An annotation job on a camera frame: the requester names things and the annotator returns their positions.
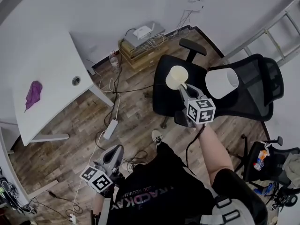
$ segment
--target sneaker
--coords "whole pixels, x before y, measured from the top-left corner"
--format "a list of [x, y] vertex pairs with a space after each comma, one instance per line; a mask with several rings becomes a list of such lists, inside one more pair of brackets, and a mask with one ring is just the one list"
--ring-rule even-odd
[[158, 130], [152, 131], [152, 140], [156, 146], [158, 146], [161, 142], [163, 142], [163, 135]]

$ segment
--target wooden box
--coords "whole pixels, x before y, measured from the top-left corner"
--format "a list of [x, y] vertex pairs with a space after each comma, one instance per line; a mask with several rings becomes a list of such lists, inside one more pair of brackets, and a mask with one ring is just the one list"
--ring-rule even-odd
[[168, 51], [168, 46], [162, 46], [159, 48], [159, 50], [154, 50], [150, 52], [149, 54], [141, 57], [139, 60], [131, 60], [125, 53], [122, 52], [123, 57], [126, 59], [126, 61], [129, 63], [131, 68], [135, 72], [139, 72], [147, 67], [156, 65], [159, 61], [160, 57], [164, 55]]

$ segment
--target chair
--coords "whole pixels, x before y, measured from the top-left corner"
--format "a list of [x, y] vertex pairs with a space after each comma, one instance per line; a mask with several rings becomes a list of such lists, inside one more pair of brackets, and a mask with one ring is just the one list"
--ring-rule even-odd
[[[241, 157], [229, 152], [231, 155], [241, 160], [241, 163], [234, 171], [237, 172], [244, 166], [243, 180], [246, 182], [252, 183], [253, 181], [257, 180], [270, 180], [288, 187], [291, 184], [291, 180], [287, 177], [285, 171], [282, 170], [282, 165], [285, 163], [286, 158], [290, 153], [299, 154], [300, 148], [279, 150], [274, 148], [273, 146], [269, 146], [268, 149], [270, 155], [264, 159], [264, 166], [260, 171], [258, 171], [254, 168], [253, 163], [256, 163], [259, 152], [265, 149], [265, 144], [262, 142], [254, 142], [253, 146], [250, 149], [250, 152], [248, 153], [248, 138], [245, 135], [242, 135], [242, 138], [245, 139], [244, 155]], [[278, 139], [276, 140], [269, 140], [264, 142], [278, 143], [280, 146], [282, 146], [283, 139], [282, 137], [278, 137]]]
[[186, 83], [198, 87], [208, 98], [212, 98], [216, 106], [215, 117], [231, 115], [258, 121], [271, 119], [273, 101], [281, 98], [284, 94], [281, 72], [274, 60], [254, 54], [229, 65], [211, 67], [209, 70], [232, 68], [239, 78], [237, 89], [222, 99], [215, 99], [208, 92], [205, 84], [206, 69], [192, 63], [197, 53], [206, 55], [205, 48], [187, 39], [181, 39], [179, 45], [190, 49], [187, 60], [164, 55], [158, 62], [153, 86], [154, 112], [174, 117], [176, 123], [184, 125], [176, 115], [177, 111], [185, 108], [180, 92], [168, 88], [165, 83], [170, 69], [175, 65], [180, 65], [188, 72]]
[[[275, 183], [275, 187], [278, 187], [276, 184], [281, 184], [282, 188], [278, 191], [277, 194], [277, 189], [275, 189], [273, 194], [270, 195], [271, 198], [269, 199], [269, 201], [274, 200], [275, 207], [288, 206], [288, 204], [286, 204], [288, 200], [284, 199], [284, 202], [280, 203], [280, 198], [284, 196], [285, 198], [292, 197], [292, 195], [300, 193], [300, 188], [288, 188], [292, 182], [287, 177], [285, 170], [282, 169], [282, 166], [285, 163], [289, 154], [299, 154], [300, 148], [279, 150], [274, 148], [272, 145], [269, 146], [268, 150], [270, 155], [264, 159], [264, 166], [260, 171], [258, 171], [254, 168], [253, 163], [257, 162], [259, 152], [265, 149], [265, 144], [262, 142], [254, 142], [253, 146], [250, 149], [250, 152], [248, 153], [248, 138], [245, 135], [242, 135], [241, 138], [245, 139], [244, 155], [239, 156], [236, 154], [232, 154], [230, 151], [228, 151], [230, 155], [235, 156], [236, 158], [239, 158], [241, 160], [240, 164], [236, 167], [234, 171], [237, 172], [242, 167], [244, 167], [244, 172], [242, 173], [243, 180], [255, 186], [259, 191], [263, 191], [264, 187], [254, 183], [254, 181], [273, 181]], [[268, 140], [263, 142], [278, 143], [280, 146], [283, 145], [282, 137], [278, 137], [278, 139], [276, 140]]]

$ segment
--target white cup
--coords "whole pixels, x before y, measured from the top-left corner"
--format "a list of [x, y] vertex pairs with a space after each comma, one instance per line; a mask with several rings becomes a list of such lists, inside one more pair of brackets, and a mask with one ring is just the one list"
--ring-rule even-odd
[[188, 71], [182, 66], [174, 66], [171, 68], [165, 83], [170, 89], [177, 90], [181, 84], [188, 79]]
[[239, 86], [239, 78], [232, 68], [209, 71], [205, 77], [208, 92], [221, 99]]

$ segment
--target hand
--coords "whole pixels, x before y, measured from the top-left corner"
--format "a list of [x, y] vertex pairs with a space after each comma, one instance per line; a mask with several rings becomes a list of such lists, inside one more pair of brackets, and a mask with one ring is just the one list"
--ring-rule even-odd
[[195, 124], [197, 131], [200, 131], [203, 128], [203, 124]]

